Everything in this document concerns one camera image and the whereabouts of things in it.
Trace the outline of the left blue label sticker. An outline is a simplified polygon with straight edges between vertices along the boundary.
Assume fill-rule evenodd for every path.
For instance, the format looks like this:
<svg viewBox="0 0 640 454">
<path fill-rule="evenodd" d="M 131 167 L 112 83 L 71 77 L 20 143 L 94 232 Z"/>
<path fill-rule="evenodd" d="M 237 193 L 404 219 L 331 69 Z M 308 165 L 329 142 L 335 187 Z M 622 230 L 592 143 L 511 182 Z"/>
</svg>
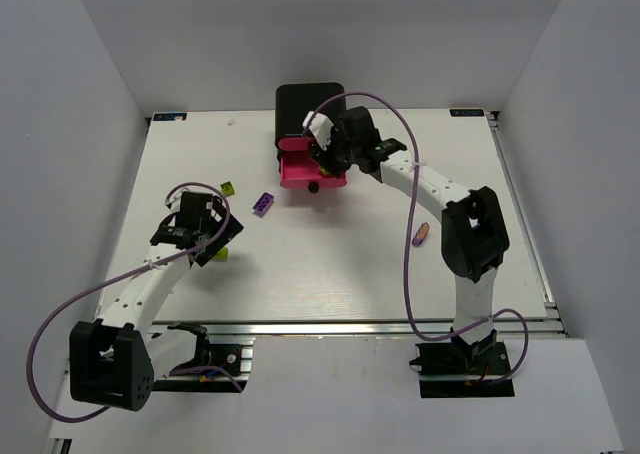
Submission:
<svg viewBox="0 0 640 454">
<path fill-rule="evenodd" d="M 184 121 L 187 114 L 184 112 L 177 113 L 155 113 L 152 117 L 153 122 L 179 122 Z"/>
</svg>

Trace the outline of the purple lego with orange print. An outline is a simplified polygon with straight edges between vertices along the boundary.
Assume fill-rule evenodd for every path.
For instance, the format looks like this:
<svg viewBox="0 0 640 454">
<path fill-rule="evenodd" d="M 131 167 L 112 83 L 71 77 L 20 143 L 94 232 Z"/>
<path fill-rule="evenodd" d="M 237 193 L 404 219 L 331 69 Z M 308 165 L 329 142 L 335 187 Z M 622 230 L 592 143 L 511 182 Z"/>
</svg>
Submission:
<svg viewBox="0 0 640 454">
<path fill-rule="evenodd" d="M 421 246 L 426 240 L 429 234 L 429 231 L 430 231 L 430 225 L 427 222 L 421 223 L 420 226 L 416 229 L 416 232 L 414 233 L 411 239 L 411 245 L 414 247 Z"/>
</svg>

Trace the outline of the blue label sticker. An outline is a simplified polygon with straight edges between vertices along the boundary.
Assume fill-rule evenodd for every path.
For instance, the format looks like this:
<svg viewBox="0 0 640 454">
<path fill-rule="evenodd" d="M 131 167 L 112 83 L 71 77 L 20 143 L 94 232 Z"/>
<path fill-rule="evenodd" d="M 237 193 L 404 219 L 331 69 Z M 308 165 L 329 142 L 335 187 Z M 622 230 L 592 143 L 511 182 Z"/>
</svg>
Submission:
<svg viewBox="0 0 640 454">
<path fill-rule="evenodd" d="M 177 113 L 155 113 L 152 117 L 153 122 L 179 122 L 184 121 L 187 114 L 184 112 Z"/>
<path fill-rule="evenodd" d="M 452 117 L 484 117 L 483 109 L 474 108 L 451 108 L 449 113 Z"/>
</svg>

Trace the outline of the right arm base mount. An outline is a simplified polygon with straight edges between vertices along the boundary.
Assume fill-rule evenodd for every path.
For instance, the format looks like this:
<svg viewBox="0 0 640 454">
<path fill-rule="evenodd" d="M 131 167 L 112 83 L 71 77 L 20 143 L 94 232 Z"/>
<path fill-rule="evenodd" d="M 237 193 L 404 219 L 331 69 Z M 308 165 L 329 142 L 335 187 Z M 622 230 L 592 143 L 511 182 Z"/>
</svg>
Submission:
<svg viewBox="0 0 640 454">
<path fill-rule="evenodd" d="M 423 399 L 512 398 L 511 379 L 498 382 L 511 371 L 503 342 L 468 363 L 451 343 L 416 345 L 409 366 L 418 374 Z"/>
</svg>

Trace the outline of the lime long lego brick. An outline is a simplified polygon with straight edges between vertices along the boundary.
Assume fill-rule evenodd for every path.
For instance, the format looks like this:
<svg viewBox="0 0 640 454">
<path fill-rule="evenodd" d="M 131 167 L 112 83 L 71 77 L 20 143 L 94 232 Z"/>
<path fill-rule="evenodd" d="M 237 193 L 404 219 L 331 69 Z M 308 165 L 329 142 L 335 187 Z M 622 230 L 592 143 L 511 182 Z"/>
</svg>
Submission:
<svg viewBox="0 0 640 454">
<path fill-rule="evenodd" d="M 230 181 L 221 183 L 220 190 L 226 197 L 229 197 L 235 194 L 235 188 Z"/>
</svg>

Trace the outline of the black drawer cabinet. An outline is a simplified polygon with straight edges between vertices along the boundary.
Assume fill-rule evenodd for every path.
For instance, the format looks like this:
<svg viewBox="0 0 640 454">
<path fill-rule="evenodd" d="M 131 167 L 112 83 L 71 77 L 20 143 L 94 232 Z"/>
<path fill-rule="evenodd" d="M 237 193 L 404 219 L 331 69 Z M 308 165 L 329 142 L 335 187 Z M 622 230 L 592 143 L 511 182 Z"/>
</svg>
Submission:
<svg viewBox="0 0 640 454">
<path fill-rule="evenodd" d="M 304 135 L 302 122 L 309 111 L 315 111 L 327 99 L 342 94 L 345 88 L 337 82 L 284 84 L 275 91 L 275 147 L 284 136 Z M 280 151 L 277 147 L 277 160 Z"/>
</svg>

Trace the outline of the right blue label sticker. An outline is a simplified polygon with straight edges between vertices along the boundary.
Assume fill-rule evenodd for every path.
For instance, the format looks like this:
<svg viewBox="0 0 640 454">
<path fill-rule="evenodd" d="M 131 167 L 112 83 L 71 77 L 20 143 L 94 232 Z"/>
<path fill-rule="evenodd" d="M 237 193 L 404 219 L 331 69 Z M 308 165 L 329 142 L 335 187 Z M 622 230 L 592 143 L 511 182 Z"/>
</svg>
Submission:
<svg viewBox="0 0 640 454">
<path fill-rule="evenodd" d="M 451 108 L 449 113 L 452 117 L 484 117 L 483 109 L 474 108 Z"/>
</svg>

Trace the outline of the purple long lego brick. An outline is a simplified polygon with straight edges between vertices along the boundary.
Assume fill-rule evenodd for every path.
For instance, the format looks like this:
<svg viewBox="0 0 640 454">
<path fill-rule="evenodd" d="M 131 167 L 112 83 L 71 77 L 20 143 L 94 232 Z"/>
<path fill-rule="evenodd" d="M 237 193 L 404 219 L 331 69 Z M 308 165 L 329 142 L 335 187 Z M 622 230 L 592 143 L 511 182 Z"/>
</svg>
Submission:
<svg viewBox="0 0 640 454">
<path fill-rule="evenodd" d="M 263 217 L 274 203 L 274 196 L 268 192 L 264 192 L 252 207 L 253 213 L 258 217 Z"/>
</svg>

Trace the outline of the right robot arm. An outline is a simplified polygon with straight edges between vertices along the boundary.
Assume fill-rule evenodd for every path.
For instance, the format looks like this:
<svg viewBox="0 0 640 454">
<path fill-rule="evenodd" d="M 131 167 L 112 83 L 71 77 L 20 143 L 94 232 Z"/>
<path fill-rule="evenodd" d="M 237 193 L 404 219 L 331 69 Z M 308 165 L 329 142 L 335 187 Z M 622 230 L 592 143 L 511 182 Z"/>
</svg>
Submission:
<svg viewBox="0 0 640 454">
<path fill-rule="evenodd" d="M 454 276 L 455 315 L 449 340 L 467 362 L 492 349 L 493 291 L 510 247 L 496 193 L 464 187 L 417 159 L 416 147 L 382 138 L 370 112 L 348 109 L 335 120 L 309 112 L 302 122 L 311 158 L 332 176 L 357 167 L 410 198 L 440 224 L 441 256 Z"/>
</svg>

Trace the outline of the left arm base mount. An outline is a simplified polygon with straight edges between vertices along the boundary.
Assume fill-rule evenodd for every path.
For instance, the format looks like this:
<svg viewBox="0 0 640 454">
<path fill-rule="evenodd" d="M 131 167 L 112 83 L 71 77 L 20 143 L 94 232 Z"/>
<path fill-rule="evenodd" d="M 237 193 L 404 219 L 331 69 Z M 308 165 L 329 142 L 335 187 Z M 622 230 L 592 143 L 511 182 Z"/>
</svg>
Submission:
<svg viewBox="0 0 640 454">
<path fill-rule="evenodd" d="M 251 372 L 253 346 L 214 336 L 202 325 L 174 323 L 146 340 L 155 392 L 241 393 Z"/>
</svg>

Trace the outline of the pink drawer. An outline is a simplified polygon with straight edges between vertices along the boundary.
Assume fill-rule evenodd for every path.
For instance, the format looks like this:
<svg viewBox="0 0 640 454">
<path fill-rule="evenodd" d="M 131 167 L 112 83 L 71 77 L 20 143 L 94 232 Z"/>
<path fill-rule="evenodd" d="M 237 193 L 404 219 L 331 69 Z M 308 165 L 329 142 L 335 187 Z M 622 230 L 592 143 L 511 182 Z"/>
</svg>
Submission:
<svg viewBox="0 0 640 454">
<path fill-rule="evenodd" d="M 281 152 L 279 154 L 279 184 L 285 189 L 303 189 L 311 194 L 347 185 L 345 174 L 340 177 L 324 178 L 319 173 L 320 168 L 306 151 Z"/>
<path fill-rule="evenodd" d="M 276 147 L 283 152 L 307 151 L 311 138 L 307 135 L 290 135 L 279 138 Z"/>
</svg>

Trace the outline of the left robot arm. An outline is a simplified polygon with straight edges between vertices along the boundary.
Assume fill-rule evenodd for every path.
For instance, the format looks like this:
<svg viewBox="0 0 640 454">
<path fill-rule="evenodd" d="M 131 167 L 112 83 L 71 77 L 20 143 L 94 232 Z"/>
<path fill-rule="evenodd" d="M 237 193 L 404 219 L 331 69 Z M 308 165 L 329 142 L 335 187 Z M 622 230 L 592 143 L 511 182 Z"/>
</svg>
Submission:
<svg viewBox="0 0 640 454">
<path fill-rule="evenodd" d="M 141 272 L 94 321 L 80 321 L 72 329 L 73 400 L 138 411 L 158 380 L 212 364 L 214 351 L 204 327 L 175 322 L 160 333 L 150 329 L 180 280 L 209 263 L 242 229 L 220 194 L 179 195 L 150 239 Z"/>
</svg>

